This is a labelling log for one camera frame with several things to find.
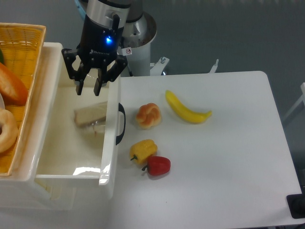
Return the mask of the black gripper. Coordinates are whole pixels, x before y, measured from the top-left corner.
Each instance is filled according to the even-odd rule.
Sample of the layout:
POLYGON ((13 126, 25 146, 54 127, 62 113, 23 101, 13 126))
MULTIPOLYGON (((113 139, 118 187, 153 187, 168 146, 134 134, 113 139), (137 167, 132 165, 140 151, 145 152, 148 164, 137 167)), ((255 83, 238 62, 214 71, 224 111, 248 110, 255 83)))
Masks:
POLYGON ((98 24, 85 16, 81 34, 81 41, 76 50, 62 49, 68 76, 76 85, 76 94, 81 95, 86 77, 84 67, 97 68, 98 77, 94 85, 94 94, 98 96, 100 90, 107 82, 114 82, 127 67, 127 58, 118 55, 117 49, 121 42, 123 27, 119 27, 120 17, 117 14, 110 18, 110 26, 98 24), (73 63, 79 56, 81 63, 77 70, 73 63))

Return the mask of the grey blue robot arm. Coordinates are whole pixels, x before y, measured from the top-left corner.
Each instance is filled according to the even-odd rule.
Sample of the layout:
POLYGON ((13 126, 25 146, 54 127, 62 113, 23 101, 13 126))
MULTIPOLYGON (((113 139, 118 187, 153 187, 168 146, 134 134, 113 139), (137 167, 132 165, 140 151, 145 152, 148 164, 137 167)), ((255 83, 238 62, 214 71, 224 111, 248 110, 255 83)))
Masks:
POLYGON ((133 0, 90 0, 87 4, 81 40, 75 50, 61 53, 71 80, 81 95, 91 69, 98 71, 94 94, 98 96, 107 82, 114 82, 127 67, 127 58, 117 53, 133 0))

